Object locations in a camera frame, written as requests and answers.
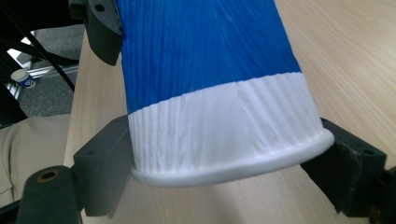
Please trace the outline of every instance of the blue and white tube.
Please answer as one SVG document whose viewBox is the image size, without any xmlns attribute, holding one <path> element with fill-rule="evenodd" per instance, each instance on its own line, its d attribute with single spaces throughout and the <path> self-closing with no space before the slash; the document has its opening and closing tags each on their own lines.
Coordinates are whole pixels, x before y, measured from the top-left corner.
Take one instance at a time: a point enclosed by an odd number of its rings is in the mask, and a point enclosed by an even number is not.
<svg viewBox="0 0 396 224">
<path fill-rule="evenodd" d="M 119 0 L 119 8 L 138 181 L 225 182 L 332 144 L 274 0 Z"/>
</svg>

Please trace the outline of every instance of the table surface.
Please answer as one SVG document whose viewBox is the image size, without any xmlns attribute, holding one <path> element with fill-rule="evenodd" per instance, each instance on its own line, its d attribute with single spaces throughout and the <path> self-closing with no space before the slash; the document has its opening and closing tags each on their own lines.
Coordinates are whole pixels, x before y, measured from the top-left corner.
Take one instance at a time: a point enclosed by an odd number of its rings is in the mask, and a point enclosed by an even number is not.
<svg viewBox="0 0 396 224">
<path fill-rule="evenodd" d="M 276 0 L 320 115 L 396 164 L 396 1 Z M 102 63 L 84 39 L 65 165 L 109 121 L 126 114 L 120 62 Z M 84 223 L 368 223 L 336 214 L 300 166 L 200 188 L 130 180 L 117 214 Z"/>
</svg>

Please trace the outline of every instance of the blue textured surface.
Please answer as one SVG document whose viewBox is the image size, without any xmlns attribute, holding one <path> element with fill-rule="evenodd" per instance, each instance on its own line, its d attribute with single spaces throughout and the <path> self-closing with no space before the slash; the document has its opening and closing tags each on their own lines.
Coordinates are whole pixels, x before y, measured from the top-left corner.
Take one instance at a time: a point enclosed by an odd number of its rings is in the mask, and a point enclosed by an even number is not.
<svg viewBox="0 0 396 224">
<path fill-rule="evenodd" d="M 223 83 L 299 72 L 274 0 L 118 0 L 128 113 Z"/>
</svg>

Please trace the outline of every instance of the ribbed texture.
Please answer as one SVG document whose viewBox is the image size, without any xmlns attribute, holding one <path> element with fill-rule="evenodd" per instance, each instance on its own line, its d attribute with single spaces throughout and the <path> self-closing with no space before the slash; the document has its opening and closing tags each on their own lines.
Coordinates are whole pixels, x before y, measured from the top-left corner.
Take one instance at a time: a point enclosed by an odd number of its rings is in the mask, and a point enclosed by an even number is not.
<svg viewBox="0 0 396 224">
<path fill-rule="evenodd" d="M 274 0 L 119 0 L 128 113 L 224 83 L 300 72 Z"/>
<path fill-rule="evenodd" d="M 323 128 L 302 73 L 227 83 L 129 116 L 135 168 L 177 174 L 259 160 Z"/>
</svg>

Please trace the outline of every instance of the black mounting bracket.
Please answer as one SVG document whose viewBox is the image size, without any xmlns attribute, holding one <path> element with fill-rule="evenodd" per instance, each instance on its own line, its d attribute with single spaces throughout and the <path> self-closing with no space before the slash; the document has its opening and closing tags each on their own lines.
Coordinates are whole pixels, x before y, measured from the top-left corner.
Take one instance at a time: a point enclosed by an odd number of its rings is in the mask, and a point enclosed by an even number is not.
<svg viewBox="0 0 396 224">
<path fill-rule="evenodd" d="M 396 223 L 396 172 L 384 170 L 386 154 L 337 125 L 322 122 L 334 134 L 334 145 L 303 163 L 303 169 L 337 212 L 368 217 L 376 209 L 372 223 Z M 0 209 L 0 222 L 18 214 L 18 224 L 81 223 L 83 208 L 90 217 L 112 217 L 134 165 L 127 116 L 107 124 L 74 160 L 71 169 L 55 166 L 32 175 L 21 202 Z"/>
<path fill-rule="evenodd" d="M 116 65 L 122 44 L 122 25 L 115 0 L 69 0 L 73 19 L 83 19 L 92 51 Z"/>
</svg>

